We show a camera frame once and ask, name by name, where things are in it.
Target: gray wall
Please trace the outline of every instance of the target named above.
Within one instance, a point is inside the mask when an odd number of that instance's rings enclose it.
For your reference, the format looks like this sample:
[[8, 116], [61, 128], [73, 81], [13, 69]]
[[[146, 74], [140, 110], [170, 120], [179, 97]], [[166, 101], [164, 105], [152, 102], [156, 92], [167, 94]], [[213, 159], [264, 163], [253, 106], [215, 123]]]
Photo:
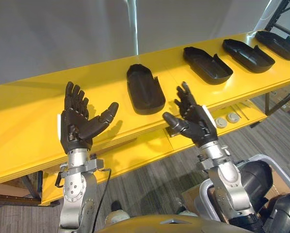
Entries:
[[122, 0], [0, 0], [0, 84], [133, 55]]
[[[0, 84], [134, 55], [127, 1], [0, 0]], [[139, 53], [253, 31], [268, 2], [137, 0]]]
[[269, 0], [137, 0], [139, 52], [253, 31]]

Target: black tray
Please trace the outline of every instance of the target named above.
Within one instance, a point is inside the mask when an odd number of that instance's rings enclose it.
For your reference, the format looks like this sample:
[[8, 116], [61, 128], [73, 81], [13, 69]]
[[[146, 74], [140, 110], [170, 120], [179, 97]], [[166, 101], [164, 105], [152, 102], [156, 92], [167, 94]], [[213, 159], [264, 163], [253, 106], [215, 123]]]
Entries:
[[257, 32], [255, 37], [281, 57], [290, 60], [290, 36], [284, 39], [275, 33]]
[[254, 73], [265, 72], [275, 63], [258, 45], [252, 48], [241, 41], [227, 39], [224, 40], [223, 47], [235, 60]]
[[209, 84], [221, 84], [233, 74], [232, 69], [217, 54], [211, 57], [204, 50], [195, 47], [184, 48], [184, 59], [192, 70]]
[[127, 71], [128, 92], [136, 113], [149, 115], [160, 111], [165, 97], [157, 77], [150, 69], [141, 65], [131, 65]]

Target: black cable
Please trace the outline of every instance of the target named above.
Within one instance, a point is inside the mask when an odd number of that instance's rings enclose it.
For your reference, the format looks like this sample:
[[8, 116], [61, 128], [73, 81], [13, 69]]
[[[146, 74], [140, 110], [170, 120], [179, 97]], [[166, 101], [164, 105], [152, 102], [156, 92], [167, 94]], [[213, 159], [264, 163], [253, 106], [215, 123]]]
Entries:
[[109, 171], [109, 174], [108, 174], [108, 178], [107, 178], [107, 181], [106, 181], [106, 185], [105, 185], [105, 188], [104, 188], [104, 191], [103, 191], [103, 194], [102, 194], [102, 197], [101, 197], [100, 203], [99, 203], [98, 208], [97, 208], [97, 214], [96, 214], [95, 221], [94, 221], [94, 223], [93, 223], [92, 233], [95, 231], [96, 223], [97, 223], [97, 216], [98, 216], [98, 213], [99, 213], [99, 211], [100, 211], [101, 204], [102, 204], [102, 202], [103, 202], [103, 199], [104, 199], [104, 196], [105, 196], [105, 193], [106, 193], [106, 189], [107, 189], [108, 184], [109, 184], [109, 182], [110, 182], [111, 173], [112, 173], [112, 170], [111, 170], [110, 168], [106, 168], [106, 169], [99, 170], [99, 171]]

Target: yellow shelf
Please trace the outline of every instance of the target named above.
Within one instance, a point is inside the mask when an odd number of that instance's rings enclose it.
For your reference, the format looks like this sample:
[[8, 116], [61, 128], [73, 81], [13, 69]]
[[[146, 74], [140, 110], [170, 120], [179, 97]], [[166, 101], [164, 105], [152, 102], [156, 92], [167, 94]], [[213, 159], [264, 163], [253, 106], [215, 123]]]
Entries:
[[[229, 80], [209, 85], [183, 61], [184, 46], [139, 56], [58, 71], [0, 85], [0, 183], [43, 170], [66, 161], [57, 139], [57, 114], [64, 105], [67, 81], [84, 89], [89, 98], [90, 117], [101, 113], [113, 101], [119, 110], [109, 129], [94, 139], [94, 149], [107, 148], [167, 125], [164, 111], [178, 115], [173, 100], [176, 86], [186, 81], [197, 102], [210, 111], [237, 101], [290, 84], [290, 61], [280, 58], [254, 38], [254, 33], [217, 38], [188, 46], [218, 53], [234, 71]], [[261, 74], [254, 74], [235, 62], [222, 49], [222, 41], [232, 38], [254, 46], [273, 57], [276, 63]], [[126, 72], [130, 65], [141, 63], [158, 76], [166, 97], [163, 110], [142, 116], [134, 112], [128, 91]]]
[[[236, 113], [241, 116], [241, 119], [235, 124], [228, 123], [227, 127], [224, 129], [218, 129], [217, 132], [219, 136], [266, 118], [266, 115], [264, 115], [251, 101], [247, 100], [244, 103], [249, 107], [242, 103], [238, 103], [237, 106], [241, 108], [249, 120], [247, 120], [238, 110], [236, 105], [233, 105], [232, 107], [236, 110]], [[232, 107], [229, 106], [211, 114], [214, 118], [226, 118], [228, 113], [234, 112]], [[191, 139], [181, 135], [170, 138], [164, 129], [159, 129], [143, 134], [135, 141], [102, 154], [99, 158], [104, 160], [105, 167], [110, 167], [112, 169], [113, 178], [192, 146], [194, 146], [194, 144]], [[97, 182], [100, 183], [106, 181], [108, 174], [105, 172], [96, 172], [95, 176]], [[63, 197], [63, 190], [54, 186], [56, 178], [57, 173], [48, 174], [44, 172], [41, 205], [49, 205], [51, 201]]]

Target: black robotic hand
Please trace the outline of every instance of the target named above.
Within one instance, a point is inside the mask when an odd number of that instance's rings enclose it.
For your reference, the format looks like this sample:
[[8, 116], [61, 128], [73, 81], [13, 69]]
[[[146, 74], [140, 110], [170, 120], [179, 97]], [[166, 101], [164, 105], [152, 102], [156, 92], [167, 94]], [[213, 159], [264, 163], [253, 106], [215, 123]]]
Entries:
[[78, 85], [68, 82], [65, 90], [64, 110], [61, 113], [62, 147], [67, 154], [77, 148], [90, 150], [92, 138], [103, 132], [112, 122], [118, 109], [113, 102], [100, 116], [89, 120], [88, 99]]
[[184, 90], [180, 86], [177, 87], [177, 95], [180, 101], [175, 100], [174, 102], [179, 107], [179, 113], [184, 120], [168, 112], [163, 113], [163, 119], [173, 130], [191, 138], [198, 147], [216, 141], [216, 128], [208, 115], [194, 100], [187, 83], [183, 82], [182, 87]]

